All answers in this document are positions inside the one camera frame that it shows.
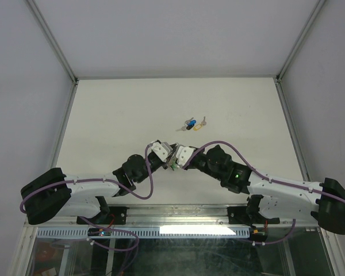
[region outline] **white panel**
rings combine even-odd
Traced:
[[[198,131],[175,131],[193,116],[197,121],[206,116],[207,125]],[[80,81],[57,165],[66,174],[106,174],[120,168],[132,154],[143,155],[146,145],[156,139],[193,146],[228,141],[257,168],[301,180],[271,78]],[[154,182],[149,200],[129,194],[108,198],[108,202],[246,203],[247,195],[231,193],[196,170],[160,168]],[[138,194],[149,193],[148,180],[136,186]]]
[[[48,168],[70,89],[25,2],[0,0],[0,275],[25,220],[20,189]]]
[[[310,177],[335,178],[345,188],[345,0],[328,1],[283,90]],[[345,251],[345,236],[339,239]]]
[[[79,77],[279,73],[317,0],[36,0]]]

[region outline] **key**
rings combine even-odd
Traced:
[[[206,124],[207,124],[207,123],[206,123],[206,116],[204,116],[201,125],[206,125]]]
[[[181,128],[177,129],[176,131],[186,131],[186,126],[182,126]]]
[[[186,124],[186,125],[189,125],[189,123],[190,123],[193,119],[194,119],[194,117],[192,117],[190,120],[186,120],[186,121],[185,121],[185,124]]]

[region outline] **robotic arm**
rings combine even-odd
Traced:
[[[345,235],[345,204],[313,192],[321,190],[345,200],[345,190],[336,180],[326,178],[320,183],[272,177],[250,165],[234,162],[219,145],[204,153],[195,147],[156,141],[151,149],[147,157],[151,173],[160,167],[196,169],[220,181],[221,187],[230,192],[248,194],[244,215],[235,214],[240,216],[236,218],[241,223],[251,225],[266,220],[279,223],[280,218],[317,221],[320,227]],[[23,199],[29,197],[24,207],[30,224],[43,223],[54,216],[84,216],[98,223],[109,214],[104,197],[133,193],[134,183],[140,183],[148,176],[145,158],[132,155],[104,178],[79,179],[64,175],[60,168],[52,168],[26,185],[21,194]],[[56,186],[49,187],[53,183],[57,183]]]

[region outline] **table surface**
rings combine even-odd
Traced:
[[[207,125],[179,131],[192,117]],[[281,104],[271,78],[81,80],[71,109],[57,166],[65,174],[103,175],[132,154],[144,155],[154,140],[200,147],[213,140],[232,143],[256,168],[302,180]],[[222,146],[233,160],[240,159]],[[159,169],[146,201],[126,195],[109,204],[243,204],[209,176]],[[146,196],[149,180],[136,184]]]

